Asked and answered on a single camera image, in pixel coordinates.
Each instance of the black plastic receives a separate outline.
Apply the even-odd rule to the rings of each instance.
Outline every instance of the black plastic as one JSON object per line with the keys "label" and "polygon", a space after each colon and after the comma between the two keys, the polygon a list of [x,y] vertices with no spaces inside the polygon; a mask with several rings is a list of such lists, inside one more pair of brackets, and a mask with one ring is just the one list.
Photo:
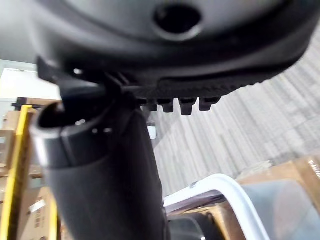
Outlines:
{"label": "black plastic", "polygon": [[154,21],[159,8],[177,2],[25,2],[46,63],[105,71],[123,90],[152,101],[219,98],[274,77],[306,51],[320,12],[319,0],[188,0],[179,4],[199,13],[199,33],[177,40],[163,38]]}
{"label": "black plastic", "polygon": [[186,213],[168,217],[171,240],[223,240],[214,218],[200,213]]}
{"label": "black plastic", "polygon": [[165,240],[162,185],[146,120],[123,96],[69,124],[49,105],[30,132],[59,213],[77,240]]}

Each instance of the black plastic cylinder cover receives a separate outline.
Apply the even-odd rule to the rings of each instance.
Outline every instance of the black plastic cylinder cover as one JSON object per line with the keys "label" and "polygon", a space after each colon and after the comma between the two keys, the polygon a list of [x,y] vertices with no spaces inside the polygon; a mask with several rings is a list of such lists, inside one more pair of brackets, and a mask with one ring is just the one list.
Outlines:
{"label": "black plastic cylinder cover", "polygon": [[140,109],[126,99],[68,126],[55,109],[37,116],[31,134],[74,239],[166,239],[162,185]]}

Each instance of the brown cardboard box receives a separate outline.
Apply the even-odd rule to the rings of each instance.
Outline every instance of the brown cardboard box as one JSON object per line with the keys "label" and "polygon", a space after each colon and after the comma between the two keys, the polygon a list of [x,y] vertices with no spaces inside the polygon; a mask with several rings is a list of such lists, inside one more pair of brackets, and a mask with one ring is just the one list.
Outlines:
{"label": "brown cardboard box", "polygon": [[59,102],[58,100],[52,100],[52,99],[39,99],[39,98],[28,98],[26,100],[26,104],[30,105],[49,105],[52,103]]}
{"label": "brown cardboard box", "polygon": [[0,130],[0,176],[7,174],[11,168],[14,140],[14,131]]}
{"label": "brown cardboard box", "polygon": [[42,167],[40,165],[30,165],[29,176],[33,179],[41,179],[43,177]]}
{"label": "brown cardboard box", "polygon": [[188,210],[185,213],[212,214],[225,240],[246,240],[238,219],[227,201],[217,203],[214,206]]}
{"label": "brown cardboard box", "polygon": [[[45,206],[31,212],[30,207],[41,200],[44,200]],[[24,192],[20,208],[17,240],[50,239],[53,201],[54,198],[48,187],[28,189]]]}
{"label": "brown cardboard box", "polygon": [[3,204],[5,200],[7,181],[7,177],[0,177],[0,204]]}
{"label": "brown cardboard box", "polygon": [[255,184],[282,179],[295,180],[301,184],[320,213],[320,161],[316,157],[308,156],[273,166],[258,174],[237,179],[237,182]]}
{"label": "brown cardboard box", "polygon": [[3,130],[17,131],[20,111],[8,111],[3,117]]}

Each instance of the hole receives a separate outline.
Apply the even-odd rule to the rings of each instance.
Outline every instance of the hole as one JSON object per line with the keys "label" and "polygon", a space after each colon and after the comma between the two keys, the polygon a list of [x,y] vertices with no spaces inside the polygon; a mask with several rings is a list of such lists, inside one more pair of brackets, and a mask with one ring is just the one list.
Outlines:
{"label": "hole", "polygon": [[154,21],[160,30],[179,40],[180,37],[191,38],[199,33],[199,28],[196,30],[196,27],[199,26],[201,15],[191,6],[167,5],[156,9]]}

